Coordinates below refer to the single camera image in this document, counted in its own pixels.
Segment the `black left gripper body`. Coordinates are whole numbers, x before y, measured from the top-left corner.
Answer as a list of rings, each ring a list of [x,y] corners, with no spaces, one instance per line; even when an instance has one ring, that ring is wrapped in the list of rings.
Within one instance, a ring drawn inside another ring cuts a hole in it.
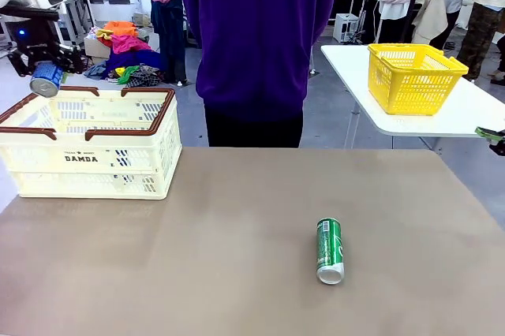
[[[33,47],[45,47],[55,51],[59,45],[54,21],[42,17],[17,17],[13,22],[13,40],[23,52]]]

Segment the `green soda can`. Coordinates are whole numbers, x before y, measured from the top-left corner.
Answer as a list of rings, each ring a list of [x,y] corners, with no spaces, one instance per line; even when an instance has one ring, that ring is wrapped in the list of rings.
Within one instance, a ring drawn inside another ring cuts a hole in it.
[[[345,276],[340,222],[335,218],[322,218],[316,231],[316,275],[324,284],[337,285]]]

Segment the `yellow plastic basket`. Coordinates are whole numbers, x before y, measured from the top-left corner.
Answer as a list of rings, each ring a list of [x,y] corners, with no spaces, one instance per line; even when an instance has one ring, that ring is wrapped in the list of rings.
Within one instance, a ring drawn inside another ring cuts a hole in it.
[[[368,90],[390,115],[436,114],[468,67],[424,44],[368,45]]]

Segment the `cardboard box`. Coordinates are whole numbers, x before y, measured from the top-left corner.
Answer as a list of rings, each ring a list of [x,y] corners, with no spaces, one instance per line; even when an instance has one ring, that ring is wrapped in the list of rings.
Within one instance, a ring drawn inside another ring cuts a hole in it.
[[[99,64],[110,58],[110,48],[91,34],[84,38],[84,52],[93,64]]]

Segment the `grey blue cloth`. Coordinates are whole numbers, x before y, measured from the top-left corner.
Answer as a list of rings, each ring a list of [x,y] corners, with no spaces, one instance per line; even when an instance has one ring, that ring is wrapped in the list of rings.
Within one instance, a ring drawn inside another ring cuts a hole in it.
[[[90,68],[88,68],[85,72],[84,75],[88,79],[92,80],[102,80],[103,79],[103,74],[106,72],[107,69],[107,63],[105,61],[100,62],[98,64],[94,64]]]

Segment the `magenta cloth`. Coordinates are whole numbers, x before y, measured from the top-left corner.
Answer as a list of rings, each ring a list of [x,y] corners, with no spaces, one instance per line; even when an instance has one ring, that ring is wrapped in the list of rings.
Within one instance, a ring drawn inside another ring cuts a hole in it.
[[[151,47],[134,35],[112,35],[112,50],[115,54],[128,51],[151,50]]]

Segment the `orange cloth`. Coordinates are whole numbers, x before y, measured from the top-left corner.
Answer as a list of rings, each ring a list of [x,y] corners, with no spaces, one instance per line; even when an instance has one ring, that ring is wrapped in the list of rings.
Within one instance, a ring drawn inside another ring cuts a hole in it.
[[[138,36],[136,25],[129,21],[109,21],[103,26],[103,29],[111,31],[114,35]]]

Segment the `green cloth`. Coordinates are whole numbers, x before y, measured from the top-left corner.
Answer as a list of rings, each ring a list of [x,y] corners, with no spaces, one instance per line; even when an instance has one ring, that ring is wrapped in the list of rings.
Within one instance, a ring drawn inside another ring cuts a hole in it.
[[[118,75],[118,84],[127,85],[131,76],[140,69],[139,65],[133,65],[128,67],[119,67],[115,69]]]

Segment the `dark purple cloth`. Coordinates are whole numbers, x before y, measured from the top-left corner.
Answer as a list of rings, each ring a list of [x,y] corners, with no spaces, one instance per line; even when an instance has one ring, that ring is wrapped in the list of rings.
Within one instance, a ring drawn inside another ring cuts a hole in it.
[[[161,54],[153,50],[129,50],[119,54],[111,52],[101,78],[105,79],[109,72],[116,68],[135,65],[147,65],[162,71],[166,70],[166,63],[162,59]]]

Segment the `black checkered cloth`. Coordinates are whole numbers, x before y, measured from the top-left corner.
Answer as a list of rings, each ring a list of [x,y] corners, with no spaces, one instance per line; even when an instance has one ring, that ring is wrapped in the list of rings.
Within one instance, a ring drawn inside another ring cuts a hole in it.
[[[146,88],[157,86],[161,82],[159,70],[147,65],[140,65],[140,69],[135,72],[128,84],[127,88]]]

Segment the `beige hanging coat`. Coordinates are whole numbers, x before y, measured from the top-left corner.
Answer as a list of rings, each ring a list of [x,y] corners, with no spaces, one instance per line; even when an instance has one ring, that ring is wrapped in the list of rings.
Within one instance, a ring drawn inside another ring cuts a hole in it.
[[[444,0],[416,0],[420,5],[412,25],[414,26],[412,43],[429,44],[447,27],[447,14]]]

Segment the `white side table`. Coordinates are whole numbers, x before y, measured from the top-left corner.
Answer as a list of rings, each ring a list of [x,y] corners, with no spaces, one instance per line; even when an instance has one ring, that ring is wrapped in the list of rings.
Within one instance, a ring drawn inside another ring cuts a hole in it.
[[[365,46],[325,45],[325,58],[351,94],[354,105],[344,141],[344,148],[354,146],[360,114],[365,114],[376,129],[391,138],[417,137],[425,142],[435,139],[428,148],[441,152],[443,138],[476,138],[475,129],[505,129],[505,103],[468,80],[460,79],[439,112],[429,116],[388,115],[368,90],[369,51]]]

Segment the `white computer tower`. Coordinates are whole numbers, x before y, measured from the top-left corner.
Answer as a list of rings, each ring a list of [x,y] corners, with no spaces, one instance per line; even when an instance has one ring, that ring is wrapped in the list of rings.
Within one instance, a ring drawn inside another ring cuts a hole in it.
[[[358,35],[359,18],[352,13],[337,13],[333,39],[339,43],[354,43]]]

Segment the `person in purple sweater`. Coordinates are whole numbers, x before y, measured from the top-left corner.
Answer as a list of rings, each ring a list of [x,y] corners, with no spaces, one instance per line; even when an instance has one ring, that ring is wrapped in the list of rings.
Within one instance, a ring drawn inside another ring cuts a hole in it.
[[[212,147],[296,148],[311,50],[334,0],[183,0]]]

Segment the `grey frame work table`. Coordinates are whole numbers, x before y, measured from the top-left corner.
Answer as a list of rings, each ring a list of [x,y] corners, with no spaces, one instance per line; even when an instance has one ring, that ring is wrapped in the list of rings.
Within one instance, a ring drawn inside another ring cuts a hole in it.
[[[95,26],[90,0],[66,0],[58,10],[56,31],[61,43],[81,45]]]

